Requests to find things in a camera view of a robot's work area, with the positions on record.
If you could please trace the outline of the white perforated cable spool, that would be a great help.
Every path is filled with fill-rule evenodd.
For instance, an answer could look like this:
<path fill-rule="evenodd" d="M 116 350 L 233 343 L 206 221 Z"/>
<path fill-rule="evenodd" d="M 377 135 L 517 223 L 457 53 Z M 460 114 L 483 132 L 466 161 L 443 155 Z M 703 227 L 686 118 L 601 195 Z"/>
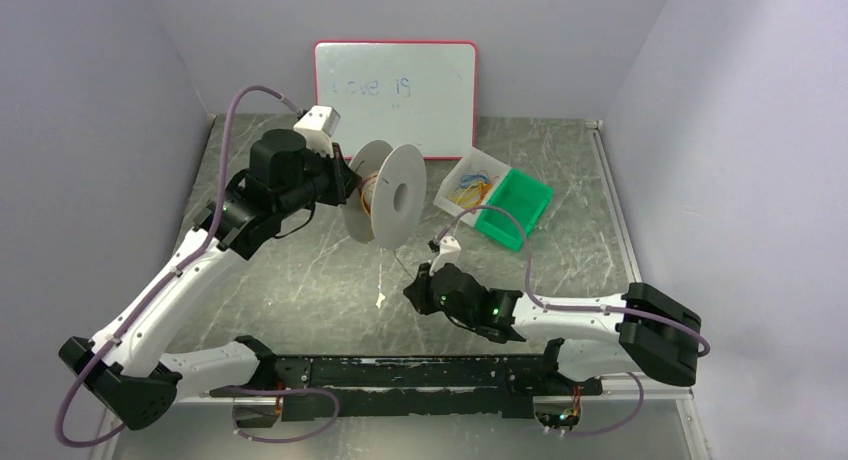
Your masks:
<path fill-rule="evenodd" d="M 354 155 L 350 167 L 362 179 L 341 207 L 349 236 L 388 250 L 403 246 L 424 207 L 427 173 L 422 153 L 411 144 L 393 147 L 374 140 Z"/>

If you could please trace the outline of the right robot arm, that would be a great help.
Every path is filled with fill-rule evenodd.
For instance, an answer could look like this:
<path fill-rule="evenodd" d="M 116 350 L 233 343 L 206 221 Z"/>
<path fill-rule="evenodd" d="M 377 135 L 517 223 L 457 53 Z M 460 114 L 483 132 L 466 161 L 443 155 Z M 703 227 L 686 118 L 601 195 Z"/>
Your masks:
<path fill-rule="evenodd" d="M 691 387 L 707 350 L 700 316 L 647 283 L 601 297 L 533 299 L 519 290 L 487 288 L 451 263 L 436 272 L 423 263 L 403 294 L 416 312 L 441 313 L 494 343 L 560 341 L 558 372 L 573 381 L 641 372 Z"/>

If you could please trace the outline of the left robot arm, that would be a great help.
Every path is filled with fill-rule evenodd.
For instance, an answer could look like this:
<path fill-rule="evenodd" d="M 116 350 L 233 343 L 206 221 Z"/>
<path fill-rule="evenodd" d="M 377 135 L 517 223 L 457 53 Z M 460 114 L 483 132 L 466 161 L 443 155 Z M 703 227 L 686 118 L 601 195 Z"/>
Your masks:
<path fill-rule="evenodd" d="M 109 326 L 89 339 L 71 337 L 59 356 L 129 430 L 156 422 L 175 402 L 234 387 L 280 384 L 272 350 L 250 335 L 219 347 L 167 355 L 164 350 L 201 300 L 223 286 L 266 242 L 280 240 L 283 221 L 316 205 L 339 206 L 358 185 L 341 148 L 324 152 L 304 134 L 265 132 L 184 237 L 156 279 Z"/>

